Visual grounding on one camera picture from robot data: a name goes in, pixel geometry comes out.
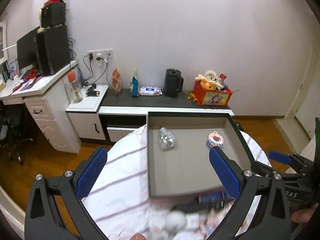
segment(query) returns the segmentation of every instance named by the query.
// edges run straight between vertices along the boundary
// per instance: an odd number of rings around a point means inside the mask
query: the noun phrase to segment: black speaker
[[[39,70],[44,76],[57,73],[70,64],[67,27],[55,26],[38,33],[36,38]]]
[[[66,4],[64,2],[52,2],[41,9],[41,27],[53,27],[65,24]]]

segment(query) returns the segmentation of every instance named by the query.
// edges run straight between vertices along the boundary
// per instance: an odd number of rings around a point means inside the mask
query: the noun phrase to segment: storage box
[[[200,85],[200,81],[195,82],[193,93],[200,106],[227,106],[233,94],[229,88],[227,88],[226,91],[204,89]]]
[[[149,112],[148,176],[150,197],[173,197],[220,190],[222,184],[209,161],[206,139],[217,131],[223,151],[242,169],[254,161],[242,134],[229,114]],[[162,151],[158,130],[165,127],[177,137],[177,146]]]

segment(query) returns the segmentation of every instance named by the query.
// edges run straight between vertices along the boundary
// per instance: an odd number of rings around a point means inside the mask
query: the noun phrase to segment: dark countertop
[[[228,106],[199,106],[196,101],[188,99],[188,94],[184,92],[179,93],[177,98],[164,95],[132,97],[130,89],[122,89],[118,95],[108,89],[100,106],[230,109]]]

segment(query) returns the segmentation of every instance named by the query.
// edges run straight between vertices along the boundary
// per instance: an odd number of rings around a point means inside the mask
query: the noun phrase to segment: drawer handle
[[[40,110],[40,112],[36,112],[35,110],[33,110],[33,113],[34,114],[39,114],[39,113],[41,113],[42,112],[42,110]]]
[[[96,123],[94,124],[94,128],[96,129],[96,132],[99,134],[100,132],[98,131],[98,128],[97,128],[97,124],[96,124]]]

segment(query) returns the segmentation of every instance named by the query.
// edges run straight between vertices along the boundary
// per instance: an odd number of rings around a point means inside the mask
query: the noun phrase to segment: metal bolt
[[[244,174],[245,174],[245,176],[247,176],[247,177],[252,176],[252,172],[249,171],[249,170],[245,170],[245,171],[244,171]]]
[[[72,174],[73,174],[72,171],[66,171],[66,172],[64,173],[64,176],[70,177]]]
[[[38,174],[38,175],[36,175],[36,180],[41,180],[42,179],[42,174]]]
[[[275,178],[276,178],[276,179],[281,179],[281,175],[280,175],[279,173],[276,173],[276,174],[275,174]]]

